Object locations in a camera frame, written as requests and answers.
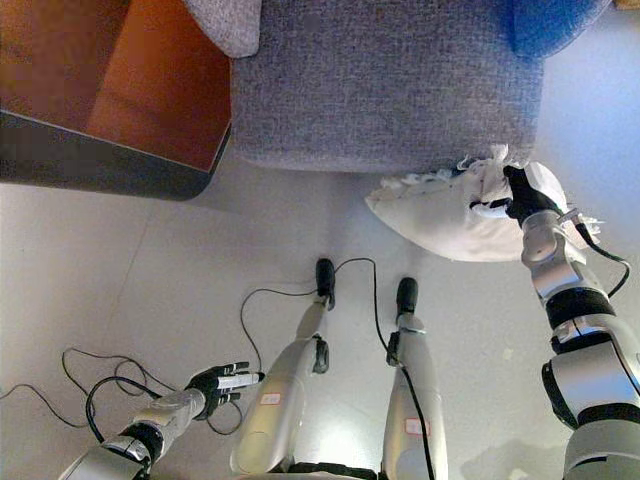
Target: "sofa cushion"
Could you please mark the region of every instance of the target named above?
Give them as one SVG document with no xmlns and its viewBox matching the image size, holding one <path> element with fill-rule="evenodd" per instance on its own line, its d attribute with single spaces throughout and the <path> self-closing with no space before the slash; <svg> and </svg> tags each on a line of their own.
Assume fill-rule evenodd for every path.
<svg viewBox="0 0 640 480">
<path fill-rule="evenodd" d="M 184 0 L 202 31 L 232 58 L 254 55 L 262 0 Z"/>
<path fill-rule="evenodd" d="M 264 0 L 234 62 L 233 138 L 259 165 L 430 171 L 507 143 L 528 157 L 542 63 L 510 43 L 511 0 Z"/>
</svg>

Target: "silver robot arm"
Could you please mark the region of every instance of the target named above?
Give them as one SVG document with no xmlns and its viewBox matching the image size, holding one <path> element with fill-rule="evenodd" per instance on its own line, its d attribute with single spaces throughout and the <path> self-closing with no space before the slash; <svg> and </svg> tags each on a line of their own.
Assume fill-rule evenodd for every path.
<svg viewBox="0 0 640 480">
<path fill-rule="evenodd" d="M 619 319 L 586 257 L 561 225 L 567 212 L 557 179 L 532 162 L 506 167 L 513 192 L 507 213 L 524 232 L 522 262 L 553 330 L 556 356 L 542 380 L 556 416 L 575 430 L 565 455 L 565 480 L 638 478 L 640 472 L 640 348 Z"/>
<path fill-rule="evenodd" d="M 248 363 L 213 367 L 194 376 L 179 392 L 160 397 L 135 415 L 119 435 L 90 449 L 59 480 L 140 480 L 169 450 L 192 420 L 204 420 L 220 405 L 237 399 L 235 388 L 260 382 L 264 375 L 240 372 Z"/>
</svg>

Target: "tile floor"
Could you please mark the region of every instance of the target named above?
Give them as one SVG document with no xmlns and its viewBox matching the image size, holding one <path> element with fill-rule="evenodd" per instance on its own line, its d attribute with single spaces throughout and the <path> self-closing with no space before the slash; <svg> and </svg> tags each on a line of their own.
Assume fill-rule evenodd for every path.
<svg viewBox="0 0 640 480">
<path fill-rule="evenodd" d="M 605 244 L 640 265 L 640 132 L 632 122 L 640 118 L 638 41 L 640 16 L 611 12 L 548 62 L 537 154 L 574 200 L 609 220 Z M 366 255 L 379 266 L 385 334 L 399 279 L 409 274 L 420 283 L 418 314 L 445 401 L 450 478 L 560 478 L 569 433 L 539 380 L 551 355 L 549 329 L 527 271 L 518 263 L 453 263 L 406 242 L 364 205 L 376 182 L 261 170 L 231 148 L 207 191 L 183 204 L 0 186 L 3 388 L 35 383 L 81 421 L 83 398 L 59 365 L 67 346 L 131 354 L 176 385 L 209 365 L 254 360 L 238 324 L 246 293 L 258 286 L 304 291 L 318 257 Z M 614 280 L 608 264 L 593 265 L 603 281 Z M 638 278 L 616 306 L 640 331 Z M 366 264 L 340 272 L 329 319 L 331 370 L 310 388 L 299 461 L 378 466 L 393 372 L 376 343 L 371 286 Z M 307 302 L 263 295 L 248 306 L 266 365 Z M 72 368 L 85 384 L 109 373 L 93 360 L 73 359 Z M 250 399 L 248 391 L 243 407 Z M 143 403 L 105 388 L 98 422 L 113 433 Z M 93 444 L 88 431 L 55 421 L 27 392 L 4 401 L 1 416 L 2 478 L 55 478 Z M 221 409 L 214 421 L 231 426 L 233 410 Z M 195 425 L 155 478 L 224 478 L 232 442 Z"/>
</svg>

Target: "black cable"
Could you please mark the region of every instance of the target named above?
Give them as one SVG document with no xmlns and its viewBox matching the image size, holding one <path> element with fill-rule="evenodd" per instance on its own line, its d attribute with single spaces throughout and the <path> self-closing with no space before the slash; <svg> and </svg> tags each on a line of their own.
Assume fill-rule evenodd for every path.
<svg viewBox="0 0 640 480">
<path fill-rule="evenodd" d="M 384 341 L 382 337 L 382 331 L 380 330 L 380 318 L 378 316 L 378 274 L 377 274 L 377 266 L 376 262 L 371 258 L 362 257 L 362 258 L 352 258 L 351 260 L 347 260 L 341 263 L 338 268 L 336 268 L 336 272 L 342 268 L 347 263 L 364 261 L 369 262 L 373 266 L 373 306 L 374 306 L 374 318 L 376 323 L 376 332 L 378 333 L 378 339 L 382 344 L 387 355 L 393 358 L 396 363 L 400 366 L 400 370 L 404 374 L 404 377 L 407 379 L 407 383 L 409 384 L 409 391 L 411 392 L 411 399 L 413 400 L 413 405 L 415 406 L 418 412 L 418 418 L 420 419 L 420 428 L 422 429 L 422 446 L 424 448 L 424 458 L 427 462 L 427 471 L 429 472 L 429 479 L 435 480 L 436 475 L 433 470 L 433 464 L 431 462 L 431 454 L 429 450 L 429 439 L 427 437 L 427 423 L 424 419 L 424 414 L 422 413 L 422 408 L 420 408 L 420 402 L 418 401 L 418 396 L 416 394 L 415 388 L 413 387 L 413 382 L 411 381 L 411 375 L 409 375 L 409 370 L 405 367 L 402 362 L 398 360 L 398 358 L 389 350 L 387 343 Z"/>
<path fill-rule="evenodd" d="M 11 388 L 11 390 L 9 390 L 7 393 L 5 393 L 4 395 L 0 396 L 0 400 L 4 400 L 5 398 L 7 398 L 9 395 L 11 395 L 13 392 L 15 392 L 18 388 L 28 388 L 29 390 L 31 390 L 33 393 L 35 393 L 38 397 L 40 397 L 40 400 L 42 400 L 44 402 L 44 404 L 47 406 L 47 408 L 49 409 L 49 411 L 58 419 L 60 420 L 62 423 L 64 423 L 65 425 L 68 425 L 71 428 L 86 428 L 87 427 L 87 423 L 73 423 L 70 420 L 67 420 L 66 418 L 64 418 L 62 415 L 60 415 L 52 406 L 51 403 L 49 402 L 49 400 L 47 400 L 47 398 L 44 396 L 44 394 L 42 392 L 40 392 L 35 386 L 29 384 L 29 383 L 18 383 L 16 385 L 13 386 L 13 388 Z"/>
<path fill-rule="evenodd" d="M 627 283 L 627 280 L 631 275 L 631 264 L 624 258 L 619 257 L 618 255 L 614 255 L 613 253 L 608 252 L 604 248 L 600 248 L 598 245 L 596 245 L 596 243 L 593 241 L 593 238 L 591 238 L 589 229 L 584 223 L 576 224 L 576 230 L 578 230 L 578 233 L 580 233 L 582 239 L 587 243 L 587 245 L 589 245 L 589 247 L 591 247 L 592 250 L 599 253 L 603 257 L 608 258 L 609 260 L 613 260 L 614 262 L 617 262 L 624 266 L 624 274 L 622 275 L 622 278 L 608 294 L 609 298 L 613 297 L 624 286 L 624 284 Z"/>
<path fill-rule="evenodd" d="M 229 403 L 235 407 L 236 411 L 238 412 L 238 418 L 239 418 L 238 423 L 231 430 L 229 430 L 228 432 L 223 432 L 221 430 L 218 430 L 216 427 L 213 426 L 213 424 L 211 423 L 211 420 L 207 418 L 207 424 L 209 425 L 209 428 L 213 430 L 215 433 L 217 433 L 218 435 L 222 435 L 223 437 L 227 437 L 229 435 L 233 435 L 234 433 L 236 433 L 238 429 L 242 426 L 242 422 L 244 422 L 244 414 L 242 413 L 242 410 L 240 409 L 238 404 L 233 400 L 231 400 Z"/>
<path fill-rule="evenodd" d="M 418 418 L 420 419 L 420 427 L 422 428 L 422 445 L 424 447 L 424 456 L 425 456 L 425 460 L 427 462 L 427 470 L 429 472 L 429 479 L 430 480 L 435 480 L 436 476 L 433 470 L 433 464 L 431 462 L 431 454 L 429 453 L 429 439 L 427 438 L 427 424 L 425 422 L 424 419 L 424 414 L 422 413 L 422 408 L 420 408 L 420 402 L 418 401 L 418 396 L 416 395 L 416 391 L 413 387 L 413 382 L 411 381 L 411 375 L 409 374 L 409 370 L 407 370 L 407 367 L 405 367 L 404 365 L 402 365 L 402 363 L 400 361 L 398 361 L 398 359 L 396 358 L 396 356 L 389 350 L 389 347 L 387 346 L 387 343 L 384 341 L 384 337 L 382 336 L 382 330 L 380 329 L 380 317 L 378 314 L 378 272 L 377 272 L 377 265 L 376 262 L 368 257 L 357 257 L 357 258 L 351 258 L 349 260 L 345 260 L 344 262 L 342 262 L 340 265 L 338 265 L 336 267 L 336 269 L 334 270 L 334 273 L 338 273 L 338 271 L 344 267 L 345 265 L 352 263 L 352 262 L 369 262 L 371 263 L 372 267 L 373 267 L 373 311 L 374 311 L 374 319 L 375 319 L 375 325 L 376 325 L 376 333 L 378 334 L 378 339 L 380 340 L 380 343 L 382 344 L 382 347 L 384 348 L 385 352 L 387 352 L 387 355 L 389 355 L 391 358 L 395 359 L 396 362 L 398 363 L 398 365 L 400 366 L 400 369 L 402 371 L 402 373 L 404 374 L 405 378 L 407 379 L 407 383 L 409 384 L 409 391 L 411 392 L 411 398 L 413 400 L 413 404 L 418 412 Z M 281 292 L 278 290 L 272 290 L 269 288 L 258 288 L 254 291 L 252 291 L 251 293 L 249 293 L 249 295 L 247 295 L 244 299 L 244 301 L 242 302 L 242 306 L 240 307 L 240 324 L 242 325 L 242 330 L 244 331 L 245 335 L 247 336 L 247 338 L 249 339 L 249 342 L 251 343 L 251 346 L 253 347 L 254 352 L 256 353 L 256 356 L 258 357 L 258 365 L 259 368 L 258 370 L 262 370 L 262 357 L 260 356 L 260 351 L 258 350 L 258 347 L 256 346 L 255 342 L 253 341 L 253 338 L 251 338 L 251 335 L 249 335 L 249 332 L 247 331 L 247 328 L 245 326 L 244 323 L 244 307 L 247 304 L 247 301 L 256 293 L 258 292 L 270 292 L 270 293 L 275 293 L 278 295 L 285 295 L 288 297 L 303 297 L 306 295 L 311 295 L 317 292 L 317 290 L 312 290 L 310 292 L 306 292 L 306 293 L 288 293 L 288 292 Z"/>
<path fill-rule="evenodd" d="M 253 347 L 253 351 L 256 353 L 256 357 L 258 358 L 258 371 L 259 372 L 262 371 L 262 356 L 260 355 L 260 351 L 258 350 L 258 347 L 257 347 L 255 341 L 253 340 L 253 338 L 249 334 L 249 331 L 247 330 L 247 327 L 246 327 L 246 325 L 244 323 L 244 307 L 247 305 L 247 302 L 249 301 L 249 299 L 251 297 L 253 297 L 255 294 L 260 293 L 260 292 L 275 293 L 277 295 L 283 295 L 285 297 L 306 297 L 307 295 L 313 295 L 317 291 L 318 290 L 315 289 L 315 290 L 311 290 L 310 292 L 305 292 L 305 293 L 289 293 L 289 292 L 281 292 L 279 290 L 273 290 L 271 288 L 257 288 L 254 291 L 252 291 L 251 293 L 249 293 L 249 295 L 247 295 L 244 298 L 244 300 L 242 301 L 242 305 L 240 306 L 240 325 L 242 326 L 242 330 L 244 331 L 245 336 L 249 340 L 249 343 L 251 343 L 251 346 Z"/>
<path fill-rule="evenodd" d="M 126 355 L 98 355 L 97 353 L 91 353 L 91 352 L 87 352 L 85 350 L 81 350 L 79 348 L 76 347 L 70 347 L 67 348 L 64 352 L 62 352 L 62 357 L 61 357 L 61 363 L 62 363 L 62 370 L 64 371 L 64 374 L 66 375 L 66 377 L 71 380 L 71 382 L 73 382 L 73 384 L 78 387 L 78 389 L 80 389 L 80 391 L 82 393 L 84 393 L 85 397 L 89 395 L 89 392 L 87 391 L 86 388 L 84 388 L 80 382 L 78 380 L 76 380 L 74 378 L 73 375 L 71 375 L 71 372 L 69 370 L 69 367 L 67 366 L 67 355 L 69 354 L 69 352 L 75 352 L 75 353 L 79 353 L 81 355 L 85 355 L 87 357 L 91 357 L 91 358 L 96 358 L 99 360 L 114 360 L 114 359 L 120 359 L 122 360 L 120 363 L 118 363 L 115 368 L 113 369 L 113 376 L 118 377 L 120 376 L 120 369 L 128 364 L 128 363 L 132 363 L 133 365 L 135 365 L 135 367 L 140 371 L 140 374 L 142 376 L 142 383 L 143 385 L 146 387 L 149 384 L 148 379 L 150 378 L 151 380 L 153 380 L 154 382 L 156 382 L 158 385 L 163 386 L 164 388 L 166 388 L 167 390 L 171 391 L 171 392 L 175 392 L 176 388 L 172 387 L 171 385 L 168 385 L 160 380 L 158 380 L 157 377 L 155 377 L 152 373 L 149 372 L 149 370 L 147 370 L 146 368 L 144 368 L 142 366 L 142 364 L 136 360 L 134 360 L 131 357 L 128 357 Z M 118 388 L 126 393 L 127 395 L 131 396 L 131 397 L 139 397 L 140 395 L 142 395 L 144 392 L 143 391 L 138 391 L 138 392 L 132 392 L 131 390 L 128 390 L 126 388 L 124 388 L 122 386 L 121 382 L 116 382 L 116 385 L 118 386 Z M 91 405 L 91 410 L 92 410 L 92 415 L 95 416 L 95 405 Z"/>
<path fill-rule="evenodd" d="M 138 362 L 137 360 L 134 360 L 131 357 L 128 357 L 126 355 L 99 355 L 97 353 L 87 352 L 85 350 L 81 350 L 81 349 L 76 348 L 76 347 L 70 347 L 70 348 L 67 348 L 64 352 L 62 352 L 62 355 L 61 355 L 61 358 L 60 358 L 60 362 L 62 364 L 62 370 L 64 371 L 65 376 L 84 394 L 85 397 L 89 396 L 89 391 L 72 375 L 71 370 L 70 370 L 69 365 L 68 365 L 67 356 L 71 352 L 75 352 L 75 353 L 78 353 L 78 354 L 81 354 L 81 355 L 84 355 L 84 356 L 87 356 L 87 357 L 100 359 L 100 360 L 120 359 L 122 361 L 119 362 L 114 367 L 114 370 L 113 370 L 113 376 L 114 377 L 120 377 L 121 376 L 120 375 L 120 370 L 126 364 L 131 363 L 140 371 L 140 375 L 142 376 L 142 385 L 144 385 L 145 387 L 148 387 L 149 379 L 151 379 L 154 382 L 156 382 L 158 385 L 161 385 L 162 387 L 166 388 L 167 390 L 169 390 L 171 392 L 175 392 L 177 390 L 175 387 L 173 387 L 173 386 L 169 385 L 168 383 L 165 383 L 165 382 L 161 381 L 160 379 L 158 379 L 158 377 L 156 377 L 151 372 L 149 372 L 149 370 L 147 370 L 140 362 Z M 116 385 L 118 386 L 118 388 L 123 393 L 125 393 L 126 395 L 129 395 L 131 397 L 138 397 L 138 396 L 143 395 L 145 393 L 144 390 L 131 391 L 130 389 L 125 388 L 123 386 L 123 383 L 126 383 L 126 382 L 121 382 L 119 380 L 114 380 L 114 381 L 116 382 Z M 38 398 L 40 398 L 40 400 L 42 400 L 42 402 L 45 404 L 47 409 L 58 420 L 60 420 L 65 425 L 67 425 L 67 426 L 69 426 L 71 428 L 75 428 L 75 429 L 82 429 L 82 428 L 86 428 L 86 427 L 90 426 L 89 421 L 87 421 L 86 423 L 74 423 L 71 420 L 68 420 L 65 417 L 63 417 L 53 407 L 53 405 L 46 398 L 44 393 L 42 393 L 40 390 L 38 390 L 38 388 L 36 386 L 31 385 L 29 383 L 19 383 L 19 384 L 14 385 L 7 393 L 5 393 L 3 395 L 0 395 L 0 400 L 4 400 L 5 398 L 9 397 L 10 395 L 12 395 L 19 388 L 26 388 L 26 389 L 31 390 L 33 393 L 35 393 L 38 396 Z M 231 435 L 232 433 L 236 432 L 240 428 L 240 426 L 242 425 L 242 421 L 244 420 L 244 416 L 242 414 L 242 411 L 240 410 L 240 407 L 234 401 L 231 401 L 230 403 L 233 404 L 233 406 L 238 411 L 238 413 L 240 415 L 240 420 L 236 424 L 236 426 L 234 426 L 229 432 L 220 431 L 213 424 L 211 424 L 211 422 L 207 421 L 207 423 L 208 423 L 209 427 L 211 428 L 211 430 L 214 433 L 217 433 L 218 435 Z M 94 420 L 95 419 L 95 415 L 96 415 L 96 408 L 95 408 L 95 403 L 93 401 L 91 401 L 89 409 L 90 409 L 91 419 Z"/>
<path fill-rule="evenodd" d="M 85 406 L 84 406 L 84 413 L 87 416 L 87 423 L 89 424 L 89 428 L 91 429 L 91 431 L 95 435 L 96 439 L 98 440 L 98 443 L 104 442 L 104 437 L 100 433 L 100 430 L 98 430 L 98 426 L 96 425 L 96 422 L 95 422 L 95 419 L 94 419 L 94 415 L 93 415 L 94 414 L 94 412 L 93 412 L 93 397 L 94 397 L 94 395 L 96 394 L 96 392 L 98 391 L 98 389 L 100 387 L 102 387 L 105 383 L 109 383 L 109 382 L 128 383 L 129 385 L 132 385 L 132 386 L 136 387 L 137 389 L 143 391 L 144 393 L 149 395 L 154 400 L 157 400 L 158 398 L 160 398 L 162 396 L 162 395 L 154 392 L 153 390 L 151 390 L 146 385 L 138 383 L 135 380 L 131 380 L 130 378 L 127 378 L 127 377 L 120 377 L 120 376 L 115 376 L 114 375 L 114 376 L 103 378 L 102 380 L 100 380 L 98 383 L 96 383 L 93 386 L 91 391 L 87 394 L 87 401 L 85 402 Z"/>
</svg>

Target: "white label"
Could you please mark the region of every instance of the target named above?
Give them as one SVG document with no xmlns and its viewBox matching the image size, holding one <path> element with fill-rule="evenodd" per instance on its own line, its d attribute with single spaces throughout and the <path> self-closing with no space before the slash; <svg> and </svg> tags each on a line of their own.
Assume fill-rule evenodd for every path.
<svg viewBox="0 0 640 480">
<path fill-rule="evenodd" d="M 431 425 L 429 422 L 426 424 L 427 427 L 427 437 L 431 436 Z M 422 436 L 422 425 L 420 425 L 419 418 L 407 418 L 404 421 L 404 431 L 409 435 L 420 435 Z"/>
<path fill-rule="evenodd" d="M 280 405 L 279 393 L 265 393 L 262 395 L 260 405 Z"/>
</svg>

